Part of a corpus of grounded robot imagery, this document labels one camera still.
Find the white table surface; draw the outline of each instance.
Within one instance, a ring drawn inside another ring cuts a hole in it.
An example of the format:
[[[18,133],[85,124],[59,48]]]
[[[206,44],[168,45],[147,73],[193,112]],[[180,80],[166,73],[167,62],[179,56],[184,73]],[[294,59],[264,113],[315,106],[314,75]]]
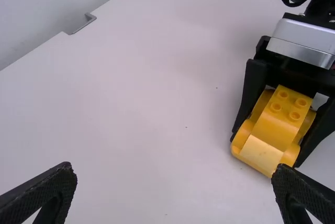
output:
[[[282,223],[230,154],[245,63],[280,0],[111,0],[0,72],[0,193],[70,161],[67,223]],[[300,171],[334,189],[334,135]]]

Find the white wall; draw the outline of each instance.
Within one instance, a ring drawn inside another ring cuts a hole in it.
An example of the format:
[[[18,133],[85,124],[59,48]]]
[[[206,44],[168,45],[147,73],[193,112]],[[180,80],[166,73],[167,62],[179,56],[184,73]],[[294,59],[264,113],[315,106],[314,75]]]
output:
[[[59,32],[73,32],[106,1],[0,0],[0,70]]]

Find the yellow duplo block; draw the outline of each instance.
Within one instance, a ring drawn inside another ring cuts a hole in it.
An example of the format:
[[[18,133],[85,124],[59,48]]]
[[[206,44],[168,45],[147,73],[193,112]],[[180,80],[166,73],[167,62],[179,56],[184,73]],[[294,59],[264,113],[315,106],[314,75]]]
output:
[[[268,177],[280,163],[292,167],[299,141],[315,119],[311,103],[312,98],[281,85],[265,90],[236,133],[232,154]]]

